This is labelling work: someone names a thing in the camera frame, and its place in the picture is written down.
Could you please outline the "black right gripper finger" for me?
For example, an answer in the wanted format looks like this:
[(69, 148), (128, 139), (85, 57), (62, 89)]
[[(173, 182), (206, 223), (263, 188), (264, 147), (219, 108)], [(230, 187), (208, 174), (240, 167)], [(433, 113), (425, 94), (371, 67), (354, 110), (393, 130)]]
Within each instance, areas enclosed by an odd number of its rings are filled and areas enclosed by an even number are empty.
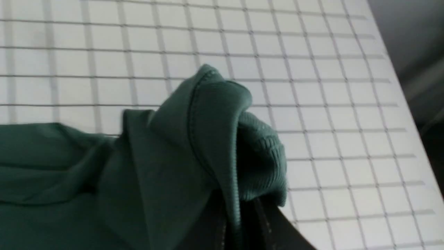
[[(241, 203), (247, 250), (313, 250), (268, 198)], [(222, 195), (211, 195), (197, 222), (180, 244), (182, 250), (235, 250)]]

